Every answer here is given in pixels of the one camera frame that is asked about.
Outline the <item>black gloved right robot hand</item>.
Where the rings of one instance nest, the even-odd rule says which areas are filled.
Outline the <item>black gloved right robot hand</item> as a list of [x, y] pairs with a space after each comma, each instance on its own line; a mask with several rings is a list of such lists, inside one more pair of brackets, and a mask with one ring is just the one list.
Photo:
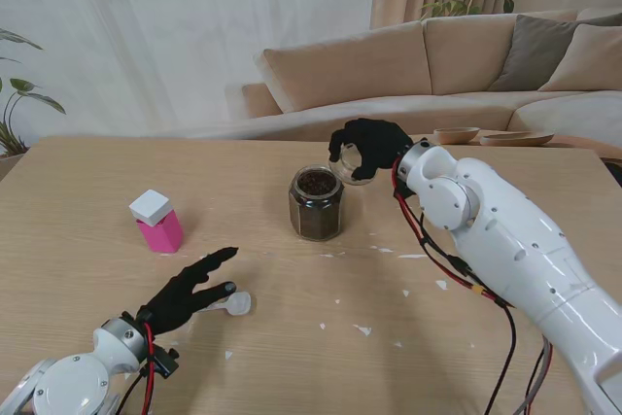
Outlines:
[[332, 133], [328, 160], [336, 163], [342, 147], [348, 144], [353, 144], [362, 157], [362, 164], [352, 173], [352, 178], [357, 181], [372, 179], [378, 169], [391, 169], [394, 162], [414, 145], [396, 123], [365, 118], [347, 121]]

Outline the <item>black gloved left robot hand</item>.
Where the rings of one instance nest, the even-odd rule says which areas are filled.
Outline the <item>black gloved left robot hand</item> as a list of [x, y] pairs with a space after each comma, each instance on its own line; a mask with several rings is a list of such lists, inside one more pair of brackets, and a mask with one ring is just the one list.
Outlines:
[[186, 266], [137, 312], [136, 321], [146, 323], [152, 336], [173, 331], [190, 320], [192, 315], [209, 305], [228, 298], [237, 290], [230, 281], [195, 292], [196, 286], [206, 284], [209, 274], [238, 252], [236, 247], [226, 247]]

